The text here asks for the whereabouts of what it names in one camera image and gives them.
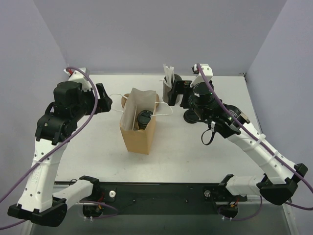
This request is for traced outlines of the black plastic cup lid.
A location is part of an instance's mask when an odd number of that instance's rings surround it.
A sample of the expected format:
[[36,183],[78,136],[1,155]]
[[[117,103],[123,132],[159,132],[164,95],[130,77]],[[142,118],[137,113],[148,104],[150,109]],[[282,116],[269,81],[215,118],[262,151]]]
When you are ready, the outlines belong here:
[[139,114],[137,115],[137,124],[138,124],[139,130],[146,129],[148,123],[151,120],[152,115],[153,115],[153,112],[149,110],[142,110],[139,112]]

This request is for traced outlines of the brown paper bag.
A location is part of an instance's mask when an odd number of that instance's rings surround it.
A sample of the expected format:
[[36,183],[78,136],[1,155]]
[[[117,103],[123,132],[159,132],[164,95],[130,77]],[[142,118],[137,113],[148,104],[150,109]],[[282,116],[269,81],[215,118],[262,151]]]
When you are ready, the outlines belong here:
[[159,100],[156,91],[132,88],[130,94],[118,95],[122,106],[118,110],[122,113],[119,127],[126,149],[148,155],[156,129],[156,117],[170,116],[173,109]]

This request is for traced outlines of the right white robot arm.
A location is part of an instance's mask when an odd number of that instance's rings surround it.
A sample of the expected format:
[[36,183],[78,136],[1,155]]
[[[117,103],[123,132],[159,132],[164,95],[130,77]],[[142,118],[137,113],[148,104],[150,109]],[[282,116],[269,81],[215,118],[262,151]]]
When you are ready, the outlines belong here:
[[275,150],[239,108],[234,105],[222,108],[204,82],[195,86],[191,83],[190,80],[174,81],[168,92],[169,105],[173,106],[181,95],[180,106],[186,109],[186,122],[207,124],[213,136],[218,133],[238,146],[264,172],[263,176],[228,175],[221,185],[233,196],[259,195],[275,205],[286,203],[298,188],[300,178],[307,173],[307,167],[295,164]]

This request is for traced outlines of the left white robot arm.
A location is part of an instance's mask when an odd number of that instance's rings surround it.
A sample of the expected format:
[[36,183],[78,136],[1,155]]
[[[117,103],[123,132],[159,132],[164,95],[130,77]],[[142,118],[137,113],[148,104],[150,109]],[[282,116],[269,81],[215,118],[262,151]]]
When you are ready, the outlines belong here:
[[38,120],[35,133],[34,169],[27,179],[21,198],[8,208],[11,217],[29,220],[48,227],[57,227],[68,209],[83,199],[96,201],[102,196],[100,182],[90,176],[80,177],[68,188],[53,193],[61,157],[83,116],[109,112],[112,100],[103,84],[95,85],[100,98],[92,89],[83,89],[80,82],[61,82],[54,89],[54,102]]

